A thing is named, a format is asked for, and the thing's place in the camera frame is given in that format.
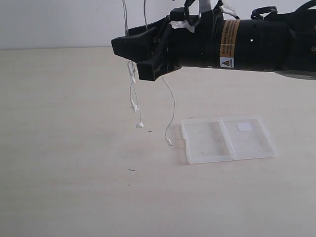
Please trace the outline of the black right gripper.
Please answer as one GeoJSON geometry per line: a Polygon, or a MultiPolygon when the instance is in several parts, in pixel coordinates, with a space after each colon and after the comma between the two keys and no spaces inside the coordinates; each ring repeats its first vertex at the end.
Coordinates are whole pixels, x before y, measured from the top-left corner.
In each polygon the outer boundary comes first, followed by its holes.
{"type": "Polygon", "coordinates": [[[111,40],[115,55],[137,63],[140,80],[155,81],[182,67],[218,68],[224,17],[221,8],[173,9],[163,20],[128,29],[111,40]]]}

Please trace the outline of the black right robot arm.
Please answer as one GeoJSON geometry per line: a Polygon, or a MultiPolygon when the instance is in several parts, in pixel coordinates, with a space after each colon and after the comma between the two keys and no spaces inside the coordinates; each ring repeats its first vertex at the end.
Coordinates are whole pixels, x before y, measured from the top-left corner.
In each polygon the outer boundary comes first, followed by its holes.
{"type": "Polygon", "coordinates": [[[275,6],[241,19],[225,0],[192,1],[164,18],[128,28],[111,41],[115,55],[134,62],[141,80],[155,81],[182,67],[272,72],[316,78],[316,3],[280,14],[275,6]]]}

